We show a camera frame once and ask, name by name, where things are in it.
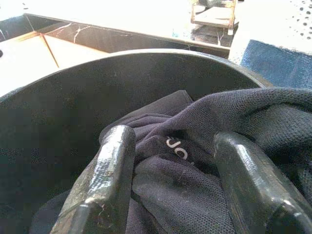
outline white veining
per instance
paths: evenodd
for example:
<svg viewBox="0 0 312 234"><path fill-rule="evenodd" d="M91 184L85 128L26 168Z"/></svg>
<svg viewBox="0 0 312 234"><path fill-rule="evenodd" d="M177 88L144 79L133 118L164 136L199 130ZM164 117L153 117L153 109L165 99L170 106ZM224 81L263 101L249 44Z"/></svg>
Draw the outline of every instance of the white veining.
<svg viewBox="0 0 312 234"><path fill-rule="evenodd" d="M86 28L90 28L91 26L87 26L87 27L84 27L84 28L81 28L80 29L80 27L78 28L78 30L76 31L76 34L75 34L75 36L74 36L74 43L76 43L76 37L78 36L78 34L82 31L82 30L84 30L84 29L86 29Z"/></svg>
<svg viewBox="0 0 312 234"><path fill-rule="evenodd" d="M48 32L47 34L50 34L50 33L52 33L52 32L55 32L55 31L57 31L57 30L59 30L59 29L61 29L60 31L63 31L64 30L64 28L67 28L68 26L70 26L72 23L69 23L69 24L67 24L67 25L64 25L64 26L62 26L62 27L59 27L59 28L57 28L57 29L54 29L53 31L51 31L51 32Z"/></svg>
<svg viewBox="0 0 312 234"><path fill-rule="evenodd" d="M6 40L5 35L3 34L3 32L2 32L1 29L0 29L0 33L2 34L2 36L4 37L4 39Z"/></svg>
<svg viewBox="0 0 312 234"><path fill-rule="evenodd" d="M217 36L218 36L218 45L221 45L221 40L222 40L222 38L224 37L224 29L223 29L223 33L222 33L221 36L219 36L219 32L217 32L216 34L217 34Z"/></svg>

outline marble countertop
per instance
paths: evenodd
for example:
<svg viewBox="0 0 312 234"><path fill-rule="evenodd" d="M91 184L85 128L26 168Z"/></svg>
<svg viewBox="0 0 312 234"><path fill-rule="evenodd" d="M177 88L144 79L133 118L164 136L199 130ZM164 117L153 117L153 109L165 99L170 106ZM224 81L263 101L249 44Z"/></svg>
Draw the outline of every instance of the marble countertop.
<svg viewBox="0 0 312 234"><path fill-rule="evenodd" d="M215 32L216 40L205 36L206 26L191 23L190 0L115 0L87 2L30 0L25 13L49 19L161 37L184 44L229 51L222 43L227 33Z"/></svg>

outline white surface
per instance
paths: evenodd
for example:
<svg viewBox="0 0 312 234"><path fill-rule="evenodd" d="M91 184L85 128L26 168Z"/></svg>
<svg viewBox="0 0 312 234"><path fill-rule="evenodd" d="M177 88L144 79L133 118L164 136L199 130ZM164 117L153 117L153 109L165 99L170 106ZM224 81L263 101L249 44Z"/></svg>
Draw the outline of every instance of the white surface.
<svg viewBox="0 0 312 234"><path fill-rule="evenodd" d="M188 0L30 0L27 13L146 34L171 36L176 24L190 25Z"/></svg>
<svg viewBox="0 0 312 234"><path fill-rule="evenodd" d="M303 0L245 0L229 59L240 64L251 39L312 55L312 39L307 38L312 25L303 25L312 22L312 9L306 14L312 1L304 2L306 7L301 11Z"/></svg>
<svg viewBox="0 0 312 234"><path fill-rule="evenodd" d="M24 13L23 2L22 0L0 0L0 21L21 16Z"/></svg>
<svg viewBox="0 0 312 234"><path fill-rule="evenodd" d="M59 68L40 36L0 43L0 97L61 69L101 59L107 53L45 36Z"/></svg>

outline black marble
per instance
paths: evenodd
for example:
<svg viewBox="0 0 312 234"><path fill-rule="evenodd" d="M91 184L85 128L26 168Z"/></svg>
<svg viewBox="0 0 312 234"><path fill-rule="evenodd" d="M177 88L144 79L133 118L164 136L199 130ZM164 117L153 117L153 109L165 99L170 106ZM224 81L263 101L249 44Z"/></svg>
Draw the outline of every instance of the black marble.
<svg viewBox="0 0 312 234"><path fill-rule="evenodd" d="M17 16L0 21L0 42L32 31L32 26L26 16Z"/></svg>
<svg viewBox="0 0 312 234"><path fill-rule="evenodd" d="M228 30L225 28L198 25L192 31L192 39L194 41L206 42L221 46L230 47L234 36L228 35Z"/></svg>
<svg viewBox="0 0 312 234"><path fill-rule="evenodd" d="M28 18L31 26L33 27L35 31L41 28L45 28L50 25L56 24L56 23L60 23L60 21L53 20L53 19L40 18L40 17L31 16L31 15L25 15L25 16Z"/></svg>
<svg viewBox="0 0 312 234"><path fill-rule="evenodd" d="M168 41L168 39L161 37L77 23L61 22L42 28L38 32L108 53L134 49L171 48L204 52L223 58L228 56L228 52Z"/></svg>

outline printed logo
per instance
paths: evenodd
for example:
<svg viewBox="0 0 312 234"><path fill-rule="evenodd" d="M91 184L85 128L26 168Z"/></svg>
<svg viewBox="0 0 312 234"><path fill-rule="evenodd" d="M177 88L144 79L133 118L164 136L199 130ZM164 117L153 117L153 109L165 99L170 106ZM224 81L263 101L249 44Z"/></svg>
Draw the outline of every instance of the printed logo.
<svg viewBox="0 0 312 234"><path fill-rule="evenodd" d="M172 149L175 148L176 155L178 155L179 157L182 157L184 160L187 159L188 153L186 152L186 150L180 147L176 148L178 145L181 144L181 141L177 141L177 139L174 139L173 137L168 136L166 144Z"/></svg>

